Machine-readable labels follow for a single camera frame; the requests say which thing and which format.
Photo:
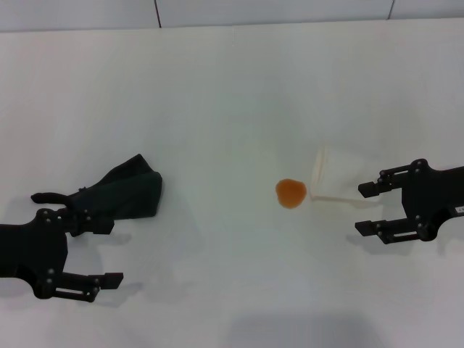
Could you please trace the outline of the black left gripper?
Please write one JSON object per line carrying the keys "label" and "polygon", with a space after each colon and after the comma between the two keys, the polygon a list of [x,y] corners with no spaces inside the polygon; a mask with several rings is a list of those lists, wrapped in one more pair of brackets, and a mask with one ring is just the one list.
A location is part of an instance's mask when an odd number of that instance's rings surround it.
{"label": "black left gripper", "polygon": [[83,233],[108,235],[115,221],[86,210],[40,209],[26,224],[1,225],[1,277],[25,281],[39,299],[93,302],[101,290],[117,289],[123,273],[63,273],[67,237]]}

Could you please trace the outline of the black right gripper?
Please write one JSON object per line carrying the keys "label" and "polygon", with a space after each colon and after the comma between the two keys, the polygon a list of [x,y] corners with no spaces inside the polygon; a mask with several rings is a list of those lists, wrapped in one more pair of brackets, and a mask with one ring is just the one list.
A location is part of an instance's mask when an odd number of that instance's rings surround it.
{"label": "black right gripper", "polygon": [[377,236],[384,244],[432,241],[448,220],[463,216],[463,168],[435,170],[426,159],[381,170],[375,181],[361,183],[364,198],[402,189],[407,218],[355,223],[361,236]]}

